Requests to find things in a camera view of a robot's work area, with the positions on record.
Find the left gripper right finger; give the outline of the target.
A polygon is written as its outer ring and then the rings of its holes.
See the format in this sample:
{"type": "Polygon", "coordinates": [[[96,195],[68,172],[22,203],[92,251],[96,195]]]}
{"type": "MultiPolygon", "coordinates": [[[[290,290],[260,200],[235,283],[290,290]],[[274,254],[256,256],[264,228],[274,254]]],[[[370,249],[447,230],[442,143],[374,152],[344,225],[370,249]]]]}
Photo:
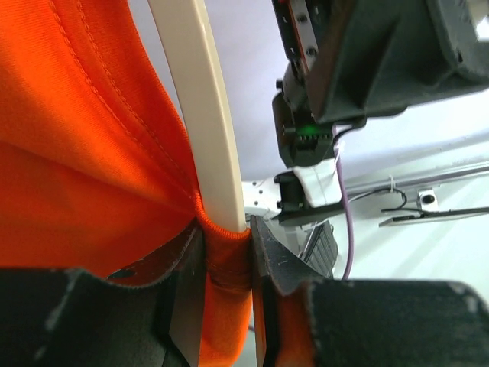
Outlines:
{"type": "Polygon", "coordinates": [[[451,281],[337,281],[251,218],[259,366],[486,366],[488,308],[451,281]]]}

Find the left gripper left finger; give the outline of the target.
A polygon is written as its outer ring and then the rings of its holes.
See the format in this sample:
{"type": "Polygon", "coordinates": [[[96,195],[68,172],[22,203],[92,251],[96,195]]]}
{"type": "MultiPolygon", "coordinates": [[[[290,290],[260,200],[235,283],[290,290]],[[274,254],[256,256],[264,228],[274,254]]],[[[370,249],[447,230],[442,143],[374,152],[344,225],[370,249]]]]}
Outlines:
{"type": "Polygon", "coordinates": [[[100,278],[81,268],[1,270],[3,366],[196,366],[204,238],[187,226],[100,278]]]}

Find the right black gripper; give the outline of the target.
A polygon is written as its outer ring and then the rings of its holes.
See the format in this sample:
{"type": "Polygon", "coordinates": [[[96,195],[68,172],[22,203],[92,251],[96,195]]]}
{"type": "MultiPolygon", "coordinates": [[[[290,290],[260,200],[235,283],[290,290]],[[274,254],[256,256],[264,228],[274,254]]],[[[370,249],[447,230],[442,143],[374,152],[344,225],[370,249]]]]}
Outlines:
{"type": "Polygon", "coordinates": [[[288,65],[272,107],[288,168],[329,159],[340,125],[488,87],[467,1],[275,1],[288,65]]]}

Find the bright orange t shirt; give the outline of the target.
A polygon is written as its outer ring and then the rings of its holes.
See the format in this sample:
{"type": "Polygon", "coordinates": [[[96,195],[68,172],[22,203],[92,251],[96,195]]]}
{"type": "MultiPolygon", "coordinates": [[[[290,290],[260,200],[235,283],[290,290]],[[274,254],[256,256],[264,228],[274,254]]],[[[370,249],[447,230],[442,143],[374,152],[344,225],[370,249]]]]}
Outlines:
{"type": "Polygon", "coordinates": [[[187,226],[204,238],[199,363],[230,366],[251,313],[250,232],[203,208],[178,97],[127,1],[1,3],[1,270],[100,278],[187,226]]]}

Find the beige plastic hanger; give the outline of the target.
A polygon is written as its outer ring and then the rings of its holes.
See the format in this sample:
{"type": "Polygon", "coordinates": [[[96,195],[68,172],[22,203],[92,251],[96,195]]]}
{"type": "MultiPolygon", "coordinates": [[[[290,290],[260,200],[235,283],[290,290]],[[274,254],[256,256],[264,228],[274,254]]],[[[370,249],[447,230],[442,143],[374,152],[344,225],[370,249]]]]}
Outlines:
{"type": "Polygon", "coordinates": [[[245,224],[232,116],[203,1],[151,1],[192,148],[207,216],[230,232],[245,224]]]}

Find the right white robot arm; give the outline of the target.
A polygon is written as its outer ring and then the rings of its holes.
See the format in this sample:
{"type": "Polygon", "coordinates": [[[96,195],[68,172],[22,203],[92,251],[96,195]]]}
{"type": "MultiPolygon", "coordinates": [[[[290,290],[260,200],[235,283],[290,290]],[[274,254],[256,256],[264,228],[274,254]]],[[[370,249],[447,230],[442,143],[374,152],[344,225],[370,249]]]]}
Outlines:
{"type": "Polygon", "coordinates": [[[340,141],[369,119],[488,88],[486,1],[275,1],[287,69],[272,102],[287,171],[243,183],[248,214],[320,230],[345,213],[340,141]]]}

